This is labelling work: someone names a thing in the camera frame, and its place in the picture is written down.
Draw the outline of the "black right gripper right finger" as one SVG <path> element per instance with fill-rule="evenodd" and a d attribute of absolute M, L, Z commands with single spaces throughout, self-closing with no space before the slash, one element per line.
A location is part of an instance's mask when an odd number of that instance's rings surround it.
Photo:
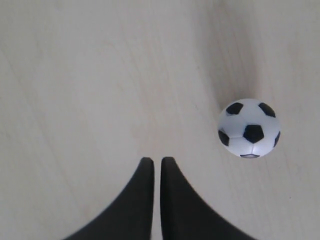
<path fill-rule="evenodd" d="M 252 240 L 193 189 L 173 157 L 161 161 L 160 216 L 164 240 Z"/>

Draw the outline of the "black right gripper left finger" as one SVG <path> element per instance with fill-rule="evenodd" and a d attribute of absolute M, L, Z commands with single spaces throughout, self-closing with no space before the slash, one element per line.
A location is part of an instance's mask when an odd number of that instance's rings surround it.
<path fill-rule="evenodd" d="M 67 240 L 150 240 L 154 210 L 155 166 L 143 157 L 115 200 Z"/>

